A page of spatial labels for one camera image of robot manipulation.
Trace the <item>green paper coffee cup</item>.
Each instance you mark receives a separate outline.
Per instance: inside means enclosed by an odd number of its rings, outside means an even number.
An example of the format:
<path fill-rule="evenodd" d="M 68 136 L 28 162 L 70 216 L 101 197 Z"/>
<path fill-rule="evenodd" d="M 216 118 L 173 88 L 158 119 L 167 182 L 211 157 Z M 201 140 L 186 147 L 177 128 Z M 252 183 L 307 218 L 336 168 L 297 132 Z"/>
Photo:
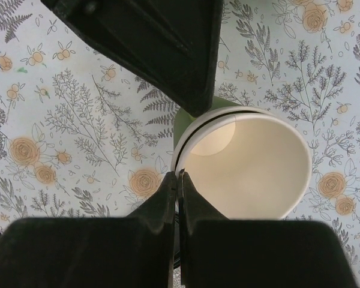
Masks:
<path fill-rule="evenodd" d="M 173 132 L 171 169 L 229 219 L 282 219 L 308 189 L 307 142 L 269 111 L 215 97 L 199 117 L 179 109 Z"/>

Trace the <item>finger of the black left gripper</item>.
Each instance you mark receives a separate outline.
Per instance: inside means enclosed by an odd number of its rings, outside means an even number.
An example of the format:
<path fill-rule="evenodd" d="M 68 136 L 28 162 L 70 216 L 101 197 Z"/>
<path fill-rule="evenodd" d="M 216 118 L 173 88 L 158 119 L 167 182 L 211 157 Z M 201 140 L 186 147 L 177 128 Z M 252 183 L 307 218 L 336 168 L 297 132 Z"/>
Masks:
<path fill-rule="evenodd" d="M 190 115 L 212 106 L 223 1 L 49 0 L 80 39 Z"/>

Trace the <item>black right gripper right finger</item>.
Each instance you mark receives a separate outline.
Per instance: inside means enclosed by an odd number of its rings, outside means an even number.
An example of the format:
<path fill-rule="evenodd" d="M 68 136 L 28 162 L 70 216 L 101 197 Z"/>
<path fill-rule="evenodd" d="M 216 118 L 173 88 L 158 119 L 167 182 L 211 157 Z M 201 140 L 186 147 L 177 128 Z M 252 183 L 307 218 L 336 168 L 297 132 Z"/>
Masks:
<path fill-rule="evenodd" d="M 178 178 L 186 287 L 356 287 L 340 241 L 313 220 L 230 220 Z"/>

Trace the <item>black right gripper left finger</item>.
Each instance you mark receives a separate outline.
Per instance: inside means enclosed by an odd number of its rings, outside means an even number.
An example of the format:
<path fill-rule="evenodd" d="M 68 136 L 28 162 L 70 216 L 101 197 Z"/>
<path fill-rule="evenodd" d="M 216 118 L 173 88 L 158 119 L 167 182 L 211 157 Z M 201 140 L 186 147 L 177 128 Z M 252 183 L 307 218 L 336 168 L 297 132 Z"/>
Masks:
<path fill-rule="evenodd" d="M 0 287 L 171 287 L 176 176 L 126 217 L 25 218 L 0 236 Z"/>

